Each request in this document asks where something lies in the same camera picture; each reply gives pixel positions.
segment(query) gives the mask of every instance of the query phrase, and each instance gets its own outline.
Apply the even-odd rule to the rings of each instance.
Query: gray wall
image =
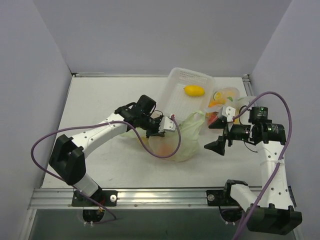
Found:
[[[291,0],[34,0],[72,72],[254,69]]]
[[[252,73],[255,92],[274,90],[292,111],[293,133],[286,153],[288,183],[303,214],[306,240],[319,239],[320,199],[320,1],[293,0]],[[287,123],[285,108],[275,97],[275,122]]]
[[[55,130],[71,80],[31,0],[0,1],[0,239],[17,239],[42,173],[30,148]],[[52,140],[36,156],[45,164]]]

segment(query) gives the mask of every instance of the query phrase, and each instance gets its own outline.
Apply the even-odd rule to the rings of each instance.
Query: metal bracket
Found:
[[[211,207],[235,207],[239,204],[231,197],[226,198],[223,190],[207,190],[206,201],[208,206]]]
[[[103,204],[105,207],[115,207],[117,205],[118,192],[116,190],[103,190],[102,194],[105,199]],[[71,206],[93,207],[95,204],[82,196],[79,191],[74,191]]]

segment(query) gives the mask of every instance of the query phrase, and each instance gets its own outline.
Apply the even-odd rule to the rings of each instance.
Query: white table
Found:
[[[246,96],[240,77],[215,79],[217,88],[236,87],[242,97]],[[166,81],[166,77],[74,77],[59,128],[97,124],[118,107],[136,102],[142,94],[157,101]],[[86,169],[102,188],[222,187],[228,179],[261,186],[258,155],[246,149],[243,142],[226,146],[225,156],[203,148],[221,133],[205,131],[199,138],[199,153],[185,162],[155,158],[135,139],[117,136],[91,153]],[[46,174],[42,187],[70,186]]]

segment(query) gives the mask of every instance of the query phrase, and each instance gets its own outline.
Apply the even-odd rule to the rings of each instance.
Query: white tabletop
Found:
[[[217,88],[235,87],[241,97],[246,96],[240,77],[215,79]],[[157,101],[166,81],[166,77],[74,77],[59,128],[97,124],[143,94]],[[203,148],[221,133],[221,129],[207,129],[199,138],[199,153],[185,162],[153,157],[137,140],[117,136],[88,156],[87,173],[102,188],[222,187],[228,179],[261,186],[258,155],[246,149],[243,142],[226,146],[225,156]],[[70,186],[46,174],[42,187]]]

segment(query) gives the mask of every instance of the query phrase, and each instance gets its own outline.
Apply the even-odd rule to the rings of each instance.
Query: clear plastic bag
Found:
[[[181,132],[181,145],[175,155],[164,158],[165,160],[183,162],[193,157],[199,151],[199,132],[205,122],[205,114],[201,111],[190,114],[186,120],[180,125]],[[154,153],[160,156],[167,156],[171,154],[178,145],[178,131],[166,132],[164,137],[151,136],[149,139],[145,138],[146,131],[138,129],[143,142]],[[127,132],[122,134],[123,137],[134,138],[136,137],[134,132]]]

